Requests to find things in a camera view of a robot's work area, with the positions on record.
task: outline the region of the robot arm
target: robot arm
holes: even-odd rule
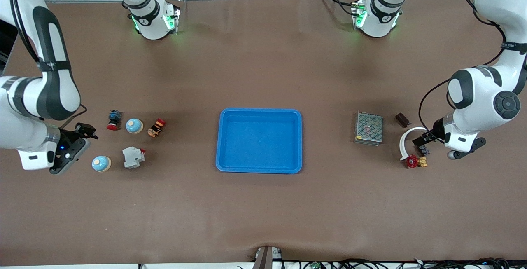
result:
[[[165,0],[123,0],[136,30],[149,40],[177,33],[179,8]]]
[[[26,170],[66,170],[87,149],[95,129],[74,132],[43,122],[70,117],[81,102],[62,31],[44,0],[0,0],[0,19],[16,25],[41,77],[0,77],[0,147],[17,149]],[[30,38],[36,52],[30,45]]]
[[[437,120],[432,133],[453,150],[451,159],[480,146],[483,139],[476,139],[478,133],[516,117],[517,95],[527,78],[527,0],[474,0],[474,5],[482,17],[501,25],[508,41],[503,42],[504,51],[495,65],[458,70],[450,78],[448,92],[456,109]]]
[[[15,20],[11,0],[0,1],[4,5],[0,19],[24,26],[35,45],[36,64],[42,72],[41,77],[4,77],[0,87],[8,92],[9,105],[26,117],[68,118],[79,108],[81,98],[57,18],[44,0],[17,0],[20,18]]]
[[[371,37],[387,35],[399,17],[404,0],[360,0],[352,9],[354,27]]]

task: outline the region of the brown table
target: brown table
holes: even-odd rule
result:
[[[435,143],[428,168],[399,162],[394,116],[417,125],[428,89],[499,50],[463,0],[408,0],[380,39],[327,0],[181,6],[181,32],[148,41],[119,4],[50,5],[89,108],[77,121],[100,139],[61,176],[0,152],[0,264],[235,262],[263,245],[305,260],[527,258],[527,114],[482,134],[487,145],[463,160]],[[19,42],[7,73],[38,75]],[[425,103],[430,125],[449,110],[444,93]],[[301,172],[218,171],[218,116],[230,106],[298,109]],[[156,139],[109,131],[112,109],[168,124]],[[380,147],[352,142],[358,110],[386,117]],[[132,145],[147,160],[127,170]],[[106,173],[90,168],[101,154],[113,160]]]

